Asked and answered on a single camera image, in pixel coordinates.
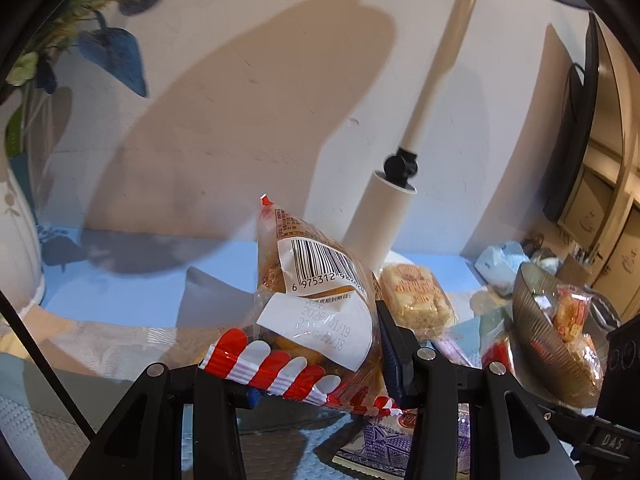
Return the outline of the red striped bread snack bag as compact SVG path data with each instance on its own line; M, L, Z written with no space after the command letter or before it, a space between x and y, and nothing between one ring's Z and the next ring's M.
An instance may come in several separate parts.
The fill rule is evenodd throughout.
M374 274L312 224L260 199L254 306L201 360L220 379L372 417L401 410L382 377Z

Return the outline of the light blue tissue pack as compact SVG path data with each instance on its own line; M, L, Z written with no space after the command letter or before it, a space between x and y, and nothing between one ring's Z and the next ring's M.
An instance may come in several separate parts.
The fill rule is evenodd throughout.
M474 268L501 297L513 294L518 269L528 263L529 256L520 243L509 240L501 245L488 246L474 262Z

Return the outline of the white desk lamp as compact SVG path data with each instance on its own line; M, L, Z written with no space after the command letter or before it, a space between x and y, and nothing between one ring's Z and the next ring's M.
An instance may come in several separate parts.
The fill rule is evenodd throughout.
M394 154L370 177L343 238L373 273L380 272L406 218L416 188L418 154L440 87L457 62L477 0L454 0L424 85Z

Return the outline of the black wall monitor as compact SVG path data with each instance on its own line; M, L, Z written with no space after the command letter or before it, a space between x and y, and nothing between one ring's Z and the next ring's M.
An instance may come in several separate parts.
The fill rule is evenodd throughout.
M593 12L589 13L585 45L584 64L573 63L566 73L561 122L542 181L542 212L553 223L560 222L570 201L596 124L598 99L606 97L605 79L613 75L611 53Z

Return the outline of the rice cracker snack pack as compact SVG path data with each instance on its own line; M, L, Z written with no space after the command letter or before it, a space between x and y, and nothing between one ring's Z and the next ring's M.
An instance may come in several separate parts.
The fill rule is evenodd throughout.
M412 330L418 341L437 339L458 322L457 313L434 275L425 266L384 266L380 285L395 323Z

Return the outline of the orange red snack pack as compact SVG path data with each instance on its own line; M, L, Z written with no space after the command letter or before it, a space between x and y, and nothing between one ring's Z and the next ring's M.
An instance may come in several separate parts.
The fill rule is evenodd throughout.
M581 288L569 284L556 286L556 308L552 323L566 344L582 338L588 318L592 296Z

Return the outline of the white ceramic flower vase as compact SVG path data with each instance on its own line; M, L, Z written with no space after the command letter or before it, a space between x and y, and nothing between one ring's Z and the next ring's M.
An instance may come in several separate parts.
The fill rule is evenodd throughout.
M20 318L46 290L36 222L6 153L1 151L1 291Z

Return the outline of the grey blue table mat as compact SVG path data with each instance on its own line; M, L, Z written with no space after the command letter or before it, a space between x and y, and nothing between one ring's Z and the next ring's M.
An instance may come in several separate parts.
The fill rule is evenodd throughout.
M58 377L94 428L99 428L130 386L128 380L59 372ZM238 416L250 479L364 479L332 463L362 421L347 414L268 396ZM88 446L32 362L1 356L1 432L33 479L66 479Z

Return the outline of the purple snack bag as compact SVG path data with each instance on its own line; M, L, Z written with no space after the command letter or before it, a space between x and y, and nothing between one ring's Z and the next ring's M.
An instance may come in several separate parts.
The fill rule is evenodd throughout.
M407 469L416 411L384 418L366 417L362 428L335 452L332 463L379 479L402 479ZM469 405L458 405L457 479L470 475L471 417Z

